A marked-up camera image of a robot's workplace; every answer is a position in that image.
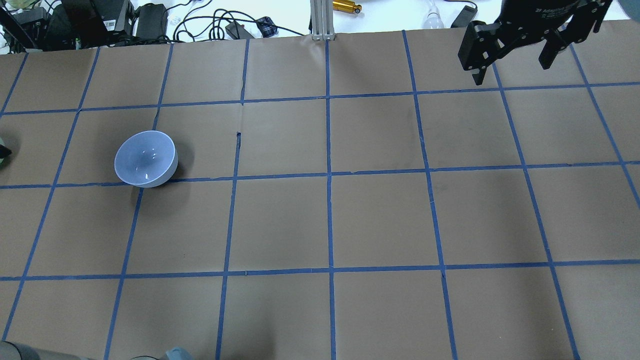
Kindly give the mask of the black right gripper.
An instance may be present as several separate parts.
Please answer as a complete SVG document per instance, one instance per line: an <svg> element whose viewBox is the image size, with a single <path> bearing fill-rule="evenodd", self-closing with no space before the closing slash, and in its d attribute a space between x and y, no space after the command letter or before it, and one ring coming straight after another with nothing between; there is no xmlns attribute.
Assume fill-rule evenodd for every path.
<svg viewBox="0 0 640 360"><path fill-rule="evenodd" d="M583 43L599 32L611 4L611 0L504 0L494 23L467 25L458 59L480 86L489 66L506 55L501 43L518 48L546 40L538 62L542 69L550 69L569 44Z"/></svg>

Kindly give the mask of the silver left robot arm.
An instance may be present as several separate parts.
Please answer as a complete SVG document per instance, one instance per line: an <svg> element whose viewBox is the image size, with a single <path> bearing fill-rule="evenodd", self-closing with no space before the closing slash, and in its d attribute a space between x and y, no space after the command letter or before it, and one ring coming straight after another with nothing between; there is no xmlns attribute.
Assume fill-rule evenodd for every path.
<svg viewBox="0 0 640 360"><path fill-rule="evenodd" d="M18 342L0 342L1 360L93 360L76 354L62 353L35 348ZM160 357L140 355L131 360L194 360L194 357L182 347L174 347L165 351Z"/></svg>

